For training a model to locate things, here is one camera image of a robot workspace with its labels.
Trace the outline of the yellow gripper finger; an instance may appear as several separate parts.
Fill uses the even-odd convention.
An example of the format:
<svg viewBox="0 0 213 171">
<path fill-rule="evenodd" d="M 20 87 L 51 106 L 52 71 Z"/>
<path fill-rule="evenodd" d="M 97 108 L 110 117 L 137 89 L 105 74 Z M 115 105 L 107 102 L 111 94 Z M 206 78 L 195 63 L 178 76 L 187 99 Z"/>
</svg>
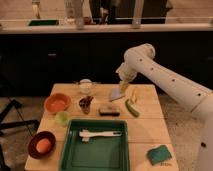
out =
<svg viewBox="0 0 213 171">
<path fill-rule="evenodd" d="M 125 93 L 128 87 L 129 87 L 129 83 L 127 81 L 119 82 L 119 90 L 121 93 Z"/>
</svg>

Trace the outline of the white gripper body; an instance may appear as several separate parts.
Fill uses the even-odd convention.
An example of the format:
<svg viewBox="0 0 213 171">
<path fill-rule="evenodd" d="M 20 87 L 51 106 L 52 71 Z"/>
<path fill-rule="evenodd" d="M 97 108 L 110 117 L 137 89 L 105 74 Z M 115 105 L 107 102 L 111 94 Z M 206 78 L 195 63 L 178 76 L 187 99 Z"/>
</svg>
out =
<svg viewBox="0 0 213 171">
<path fill-rule="evenodd" d="M 131 82 L 137 76 L 137 72 L 132 69 L 126 62 L 123 62 L 117 68 L 116 73 L 119 75 L 119 78 L 125 82 Z"/>
</svg>

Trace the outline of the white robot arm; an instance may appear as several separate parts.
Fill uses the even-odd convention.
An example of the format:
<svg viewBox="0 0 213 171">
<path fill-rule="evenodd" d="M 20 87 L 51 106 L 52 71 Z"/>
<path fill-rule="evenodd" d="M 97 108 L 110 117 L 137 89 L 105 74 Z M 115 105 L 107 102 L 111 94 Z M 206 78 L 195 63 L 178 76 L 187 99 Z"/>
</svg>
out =
<svg viewBox="0 0 213 171">
<path fill-rule="evenodd" d="M 213 90 L 181 76 L 154 61 L 151 44 L 129 48 L 116 70 L 119 91 L 124 93 L 138 73 L 143 74 L 171 98 L 204 122 L 195 171 L 213 171 Z"/>
</svg>

